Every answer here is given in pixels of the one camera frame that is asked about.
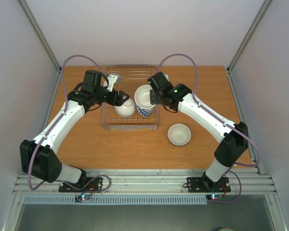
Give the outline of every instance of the ventilation grille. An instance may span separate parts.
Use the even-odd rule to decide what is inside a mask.
[[[24,204],[57,205],[205,205],[203,195],[164,196],[164,195],[95,195],[84,202],[77,202],[73,195],[27,195]]]

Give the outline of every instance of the wooden tabletop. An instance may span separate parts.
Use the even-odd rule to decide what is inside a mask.
[[[83,80],[91,66],[67,66],[65,83],[70,92]],[[165,66],[173,85],[183,83],[192,89],[194,69],[191,66]],[[200,66],[197,96],[224,117],[239,122],[236,105],[224,67]],[[64,94],[60,85],[50,119],[61,109]],[[108,131],[100,125],[101,109],[88,112],[71,129],[62,142],[58,157],[62,163],[80,168],[108,169],[204,169],[214,159],[217,141],[192,118],[183,113],[171,114],[160,108],[160,125],[155,131]],[[191,141],[184,147],[173,146],[167,138],[169,127],[176,123],[187,125]],[[246,151],[240,162],[251,164]]]

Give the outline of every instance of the blue and white bowl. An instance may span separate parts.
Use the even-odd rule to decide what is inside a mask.
[[[152,87],[150,85],[142,85],[135,92],[135,103],[136,110],[143,117],[149,117],[153,113],[153,108],[155,105],[150,103],[150,90]]]

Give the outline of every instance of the robotic arm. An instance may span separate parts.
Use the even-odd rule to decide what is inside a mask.
[[[32,175],[49,183],[55,180],[77,183],[82,187],[86,183],[85,171],[76,167],[62,164],[57,158],[59,146],[75,123],[81,119],[95,104],[108,103],[121,106],[129,99],[123,91],[113,89],[121,76],[110,74],[108,77],[101,72],[88,70],[84,80],[68,94],[67,109],[64,103],[57,116],[47,128],[32,141],[24,140],[20,145],[22,170],[28,173],[29,163],[37,144],[42,141],[34,159]]]
[[[238,125],[206,106],[198,97],[193,99],[192,91],[184,84],[173,86],[162,72],[148,79],[151,104],[168,106],[174,111],[187,114],[203,126],[220,145],[214,153],[214,161],[202,176],[202,183],[210,192],[221,177],[248,148],[248,142],[225,126],[228,124],[248,136],[248,128],[240,122]],[[220,123],[214,116],[223,121]]]

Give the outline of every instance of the white bowl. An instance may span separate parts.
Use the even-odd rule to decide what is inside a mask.
[[[155,105],[150,103],[150,90],[152,87],[150,85],[142,85],[135,92],[135,103],[143,109],[151,109]]]
[[[130,117],[135,113],[135,103],[129,98],[122,106],[115,106],[115,111],[121,117]]]
[[[184,124],[174,124],[168,130],[168,140],[175,146],[187,145],[191,137],[191,130]]]

